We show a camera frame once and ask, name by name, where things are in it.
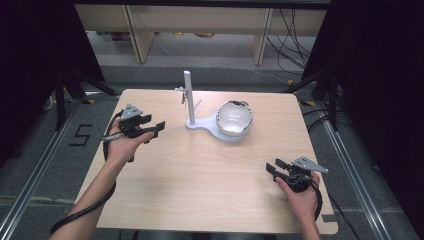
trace person's right hand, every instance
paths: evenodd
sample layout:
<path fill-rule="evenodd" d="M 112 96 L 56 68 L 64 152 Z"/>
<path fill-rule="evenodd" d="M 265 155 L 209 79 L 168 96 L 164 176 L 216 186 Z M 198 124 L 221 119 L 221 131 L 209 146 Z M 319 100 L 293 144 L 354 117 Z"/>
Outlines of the person's right hand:
<path fill-rule="evenodd" d="M 115 119 L 110 129 L 110 135 L 120 132 L 119 129 L 119 121 L 120 118 Z M 109 143 L 109 153 L 108 153 L 108 161 L 109 159 L 112 161 L 119 161 L 121 163 L 126 163 L 130 160 L 137 150 L 140 144 L 147 142 L 153 138 L 155 134 L 153 132 L 144 133 L 141 136 L 136 138 L 127 138 L 122 136 L 116 140 L 110 141 Z"/>
<path fill-rule="evenodd" d="M 312 180 L 319 185 L 320 178 L 319 176 L 311 171 Z M 295 193 L 287 185 L 287 183 L 277 177 L 275 179 L 278 186 L 284 191 L 287 196 L 287 199 L 290 202 L 290 207 L 294 215 L 299 220 L 307 220 L 315 222 L 315 210 L 318 204 L 317 195 L 315 190 L 312 187 L 308 187 L 305 191 L 300 193 Z"/>

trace silver bowl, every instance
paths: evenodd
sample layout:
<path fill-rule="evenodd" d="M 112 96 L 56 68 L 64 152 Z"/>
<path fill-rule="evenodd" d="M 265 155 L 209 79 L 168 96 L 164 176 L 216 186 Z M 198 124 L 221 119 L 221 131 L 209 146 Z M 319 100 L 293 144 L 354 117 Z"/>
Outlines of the silver bowl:
<path fill-rule="evenodd" d="M 240 137 L 249 132 L 253 120 L 249 105 L 243 101 L 228 101 L 216 113 L 219 130 L 227 136 Z"/>

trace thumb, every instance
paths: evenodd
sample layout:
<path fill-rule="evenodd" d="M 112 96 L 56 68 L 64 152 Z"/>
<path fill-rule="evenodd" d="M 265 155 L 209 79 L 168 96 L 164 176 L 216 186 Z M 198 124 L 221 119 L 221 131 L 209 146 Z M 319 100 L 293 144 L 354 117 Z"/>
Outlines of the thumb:
<path fill-rule="evenodd" d="M 291 188 L 289 187 L 289 185 L 286 183 L 286 181 L 284 181 L 282 178 L 277 177 L 275 178 L 275 181 L 277 182 L 278 186 L 285 192 L 289 192 L 292 191 Z"/>
<path fill-rule="evenodd" d="M 140 136 L 136 137 L 135 139 L 137 139 L 137 142 L 139 144 L 142 144 L 144 142 L 149 141 L 150 139 L 152 139 L 155 136 L 154 132 L 147 132 L 147 133 L 143 133 Z"/>

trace finger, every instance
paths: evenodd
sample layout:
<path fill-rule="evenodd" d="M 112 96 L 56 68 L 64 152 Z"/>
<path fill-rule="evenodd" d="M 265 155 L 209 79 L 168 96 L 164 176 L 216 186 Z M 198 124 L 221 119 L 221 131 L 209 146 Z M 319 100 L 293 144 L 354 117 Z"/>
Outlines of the finger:
<path fill-rule="evenodd" d="M 287 194 L 289 191 L 292 191 L 289 185 L 280 177 L 276 177 L 275 181 L 277 182 L 278 186 Z"/>
<path fill-rule="evenodd" d="M 311 171 L 311 177 L 312 177 L 312 180 L 317 184 L 317 185 L 319 185 L 319 182 L 320 182 L 320 177 L 318 176 L 318 174 L 316 174 L 314 171 Z"/>

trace forearm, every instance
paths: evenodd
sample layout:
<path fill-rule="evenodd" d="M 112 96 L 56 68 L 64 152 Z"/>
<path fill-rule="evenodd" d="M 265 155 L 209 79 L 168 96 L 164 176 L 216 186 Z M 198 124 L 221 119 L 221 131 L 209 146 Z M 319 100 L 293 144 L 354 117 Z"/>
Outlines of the forearm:
<path fill-rule="evenodd" d="M 302 230 L 303 240 L 320 240 L 318 227 L 315 223 L 315 219 L 298 218 L 300 228 Z"/>
<path fill-rule="evenodd" d="M 101 198 L 106 196 L 124 165 L 124 163 L 117 161 L 106 161 L 80 200 L 69 212 L 68 216 L 97 203 Z M 91 239 L 102 210 L 103 206 L 64 225 L 50 239 Z"/>

